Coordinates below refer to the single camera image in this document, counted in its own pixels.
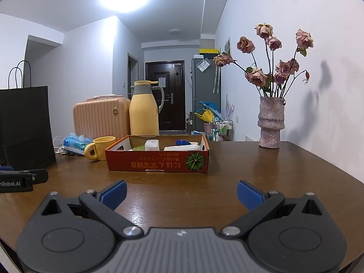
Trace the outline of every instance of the pink ceramic vase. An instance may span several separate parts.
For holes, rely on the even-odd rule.
[[[260,129],[259,146],[269,149],[279,148],[281,129],[284,129],[283,99],[260,97],[258,126]]]

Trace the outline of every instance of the yellow mug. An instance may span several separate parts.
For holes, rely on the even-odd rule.
[[[85,157],[90,160],[106,161],[105,149],[111,146],[116,140],[114,136],[105,136],[94,139],[91,144],[88,144],[85,148]],[[94,150],[95,155],[91,155],[91,150]]]

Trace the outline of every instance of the dark brown door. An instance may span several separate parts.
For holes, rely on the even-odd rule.
[[[159,130],[186,129],[184,74],[185,61],[146,63],[146,80],[159,81],[160,78],[165,78],[166,87],[163,87],[165,101],[159,114]],[[161,92],[153,91],[153,95],[157,105],[160,106]]]

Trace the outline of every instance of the mug handle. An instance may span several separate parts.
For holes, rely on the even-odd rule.
[[[95,143],[91,143],[86,146],[85,151],[84,151],[85,157],[90,160],[96,160],[97,156],[90,154],[92,149],[95,151]]]
[[[163,105],[164,105],[164,90],[163,90],[163,88],[162,87],[160,87],[160,86],[153,86],[153,87],[151,87],[151,89],[152,90],[160,90],[161,91],[161,93],[162,93],[162,103],[161,103],[161,105],[159,106],[159,108],[158,108],[158,113],[160,113],[161,112],[161,110],[162,110],[162,108],[163,108]]]

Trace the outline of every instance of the yellow thermos jug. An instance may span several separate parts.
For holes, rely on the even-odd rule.
[[[164,105],[164,90],[160,86],[152,87],[158,81],[136,81],[131,89],[134,91],[129,108],[131,135],[159,135],[158,114]],[[160,90],[162,103],[157,107],[152,90]]]

